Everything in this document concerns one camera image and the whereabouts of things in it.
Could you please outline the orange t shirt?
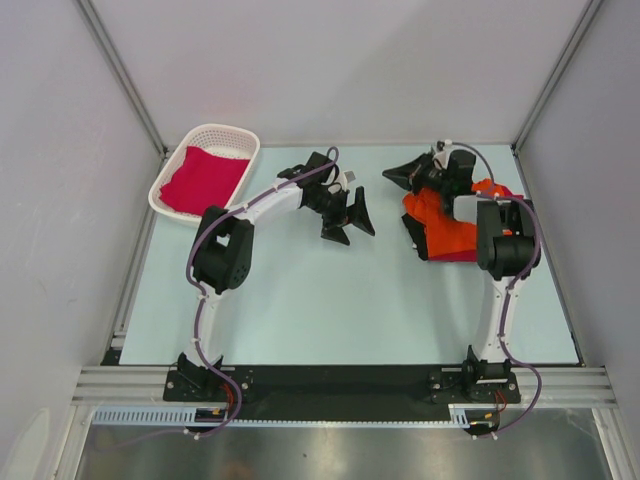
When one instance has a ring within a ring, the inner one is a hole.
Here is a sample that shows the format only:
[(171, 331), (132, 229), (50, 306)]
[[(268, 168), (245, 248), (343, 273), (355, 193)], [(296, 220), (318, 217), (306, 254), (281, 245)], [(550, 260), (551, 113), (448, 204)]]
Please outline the orange t shirt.
[(476, 262), (478, 192), (503, 197), (513, 195), (505, 185), (491, 185), (491, 180), (485, 178), (473, 183), (470, 193), (454, 198), (453, 216), (445, 212), (442, 195), (430, 188), (404, 196), (405, 214), (401, 219), (421, 260)]

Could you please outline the magenta t shirt stack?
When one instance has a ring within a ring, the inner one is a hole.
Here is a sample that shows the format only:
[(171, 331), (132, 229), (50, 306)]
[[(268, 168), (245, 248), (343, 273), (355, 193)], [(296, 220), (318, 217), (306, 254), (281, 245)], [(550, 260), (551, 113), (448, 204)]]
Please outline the magenta t shirt stack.
[(475, 263), (477, 261), (477, 227), (454, 220), (437, 207), (425, 227), (429, 260), (437, 262)]

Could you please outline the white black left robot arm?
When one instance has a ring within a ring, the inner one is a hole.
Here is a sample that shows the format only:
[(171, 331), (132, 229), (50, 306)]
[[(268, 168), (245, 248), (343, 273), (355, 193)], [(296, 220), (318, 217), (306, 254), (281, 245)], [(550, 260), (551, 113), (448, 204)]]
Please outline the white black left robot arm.
[(340, 170), (338, 158), (335, 147), (314, 152), (306, 163), (279, 172), (267, 190), (250, 200), (205, 210), (186, 266), (188, 283), (199, 290), (198, 305), (189, 344), (176, 361), (178, 374), (197, 398), (210, 399), (221, 384), (232, 382), (221, 371), (224, 354), (214, 340), (217, 310), (227, 292), (248, 278), (259, 228), (307, 208), (320, 216), (324, 240), (348, 246), (349, 225), (375, 235), (365, 188), (349, 189), (355, 174)]

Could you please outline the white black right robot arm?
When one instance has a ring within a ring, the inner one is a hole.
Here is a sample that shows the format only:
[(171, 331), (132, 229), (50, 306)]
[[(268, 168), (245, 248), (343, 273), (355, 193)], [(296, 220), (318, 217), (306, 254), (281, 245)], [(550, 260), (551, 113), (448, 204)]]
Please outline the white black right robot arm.
[(428, 381), (435, 402), (517, 402), (509, 336), (522, 284), (541, 258), (531, 201), (496, 182), (475, 179), (486, 157), (463, 142), (436, 142), (428, 152), (382, 175), (405, 191), (402, 222), (418, 257), (432, 263), (476, 264), (485, 274), (474, 342), (454, 371)]

